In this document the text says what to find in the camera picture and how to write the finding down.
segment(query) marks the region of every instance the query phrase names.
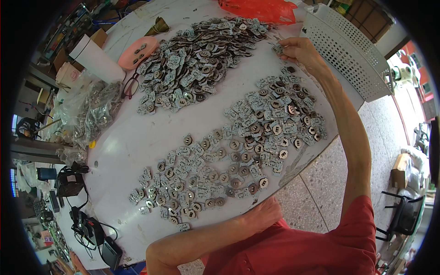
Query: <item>pink dish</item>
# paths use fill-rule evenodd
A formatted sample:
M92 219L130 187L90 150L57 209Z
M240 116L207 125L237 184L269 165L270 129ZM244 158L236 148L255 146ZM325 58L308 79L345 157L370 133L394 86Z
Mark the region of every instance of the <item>pink dish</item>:
M145 48L140 50L136 55L135 51L140 49L142 44L147 44ZM158 40L151 36L144 36L136 40L130 47L128 47L121 55L117 64L124 69L132 70L135 69L142 60L149 57L154 50L159 46Z

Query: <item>white plastic basket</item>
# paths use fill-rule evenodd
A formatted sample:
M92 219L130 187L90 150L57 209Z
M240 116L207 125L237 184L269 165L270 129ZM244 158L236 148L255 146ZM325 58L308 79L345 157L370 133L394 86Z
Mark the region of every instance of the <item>white plastic basket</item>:
M308 12L300 37L309 38L365 101L394 95L388 63L359 29L324 4L305 9Z

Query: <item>tiled floor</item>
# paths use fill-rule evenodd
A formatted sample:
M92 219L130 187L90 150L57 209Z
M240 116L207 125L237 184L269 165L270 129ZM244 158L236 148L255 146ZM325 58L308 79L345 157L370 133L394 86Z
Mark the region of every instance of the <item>tiled floor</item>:
M400 153L407 144L402 121L396 105L387 96L371 103L365 103L359 110L370 141L372 155L371 200L374 208L374 222L386 230L392 218L392 210L385 205L393 204L393 197L381 191L396 193L389 185L389 175ZM296 178L276 193L287 224L304 231L326 233L339 224L342 199L347 177L347 161L340 138L336 138ZM383 245L376 241L377 250ZM200 260L179 267L184 275L203 273Z

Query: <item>chair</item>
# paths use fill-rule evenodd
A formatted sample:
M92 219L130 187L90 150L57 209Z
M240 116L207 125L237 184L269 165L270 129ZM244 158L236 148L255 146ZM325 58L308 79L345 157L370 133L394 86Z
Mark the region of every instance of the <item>chair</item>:
M406 196L399 196L385 191L382 191L382 194L400 198L400 203L394 206L385 206L385 208L396 208L396 213L394 214L387 231L376 228L377 231L385 234L386 238L376 236L376 239L389 242L395 232L404 235L412 235L415 230L415 225L419 219L420 209L422 208L423 203L418 202L423 201L425 196L413 200Z

